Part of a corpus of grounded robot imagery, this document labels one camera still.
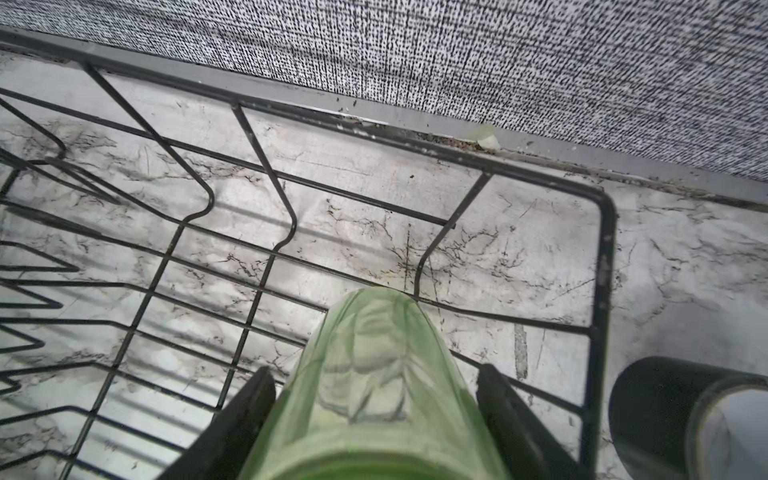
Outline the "tall light green cup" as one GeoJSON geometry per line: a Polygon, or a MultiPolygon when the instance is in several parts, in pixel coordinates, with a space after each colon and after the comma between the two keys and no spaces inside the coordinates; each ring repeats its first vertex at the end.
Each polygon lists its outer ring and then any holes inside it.
{"type": "Polygon", "coordinates": [[[244,479],[506,479],[439,330],[416,301],[354,291],[325,315],[284,385],[244,479]]]}

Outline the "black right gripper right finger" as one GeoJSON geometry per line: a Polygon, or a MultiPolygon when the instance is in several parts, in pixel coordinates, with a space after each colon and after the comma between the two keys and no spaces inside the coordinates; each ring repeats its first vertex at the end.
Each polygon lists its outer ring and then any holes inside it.
{"type": "Polygon", "coordinates": [[[588,479],[574,460],[492,365],[478,369],[476,398],[501,458],[514,479],[588,479]]]}

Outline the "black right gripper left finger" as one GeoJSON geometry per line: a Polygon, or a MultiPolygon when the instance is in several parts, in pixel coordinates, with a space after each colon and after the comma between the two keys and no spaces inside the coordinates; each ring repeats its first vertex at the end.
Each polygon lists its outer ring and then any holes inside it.
{"type": "Polygon", "coordinates": [[[235,479],[275,404],[275,380],[261,367],[161,475],[162,479],[235,479]]]}

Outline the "black wire dish rack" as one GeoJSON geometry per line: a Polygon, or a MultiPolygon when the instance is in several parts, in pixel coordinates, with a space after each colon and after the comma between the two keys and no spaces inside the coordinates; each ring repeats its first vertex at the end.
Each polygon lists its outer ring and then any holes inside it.
{"type": "Polygon", "coordinates": [[[383,287],[477,406],[490,364],[592,479],[615,224],[556,175],[5,37],[1,475],[162,479],[383,287]]]}

